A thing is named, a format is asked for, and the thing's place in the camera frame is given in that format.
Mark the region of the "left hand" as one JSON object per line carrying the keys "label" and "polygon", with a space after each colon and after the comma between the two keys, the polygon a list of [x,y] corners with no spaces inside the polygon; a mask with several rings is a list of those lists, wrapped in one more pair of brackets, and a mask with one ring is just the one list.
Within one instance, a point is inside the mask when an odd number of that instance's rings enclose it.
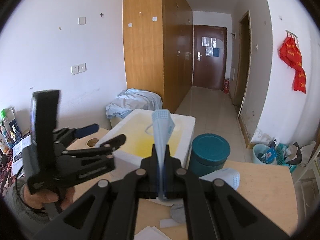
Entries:
{"label": "left hand", "polygon": [[[70,187],[66,190],[65,198],[61,202],[61,209],[65,210],[73,203],[73,197],[75,194],[75,187]],[[59,200],[56,193],[47,189],[41,190],[36,194],[31,194],[27,185],[24,186],[23,190],[24,202],[34,209],[43,208],[44,204],[54,203]]]}

